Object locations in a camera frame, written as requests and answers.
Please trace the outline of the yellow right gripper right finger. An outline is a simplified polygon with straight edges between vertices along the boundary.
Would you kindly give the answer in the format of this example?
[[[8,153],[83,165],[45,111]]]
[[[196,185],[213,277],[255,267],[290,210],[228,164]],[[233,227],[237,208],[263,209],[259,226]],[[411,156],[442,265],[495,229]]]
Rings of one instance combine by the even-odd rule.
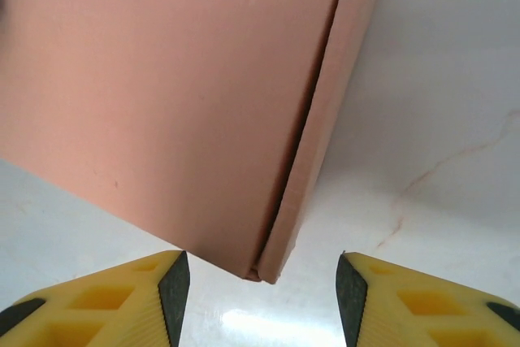
[[[365,254],[343,253],[336,297],[347,347],[520,347],[520,307]]]

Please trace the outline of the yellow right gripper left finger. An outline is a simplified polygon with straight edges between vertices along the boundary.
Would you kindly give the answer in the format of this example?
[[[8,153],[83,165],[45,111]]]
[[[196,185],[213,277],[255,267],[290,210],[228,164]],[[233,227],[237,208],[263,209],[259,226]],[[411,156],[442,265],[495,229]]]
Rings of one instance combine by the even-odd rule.
[[[0,347],[179,347],[189,285],[182,250],[55,284],[0,311]]]

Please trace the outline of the orange paper box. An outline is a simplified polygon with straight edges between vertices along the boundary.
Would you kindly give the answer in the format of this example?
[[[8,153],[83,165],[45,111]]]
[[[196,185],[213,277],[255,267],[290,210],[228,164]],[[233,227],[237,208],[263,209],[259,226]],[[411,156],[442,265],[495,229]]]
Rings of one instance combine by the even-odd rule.
[[[0,0],[0,158],[275,283],[376,0]]]

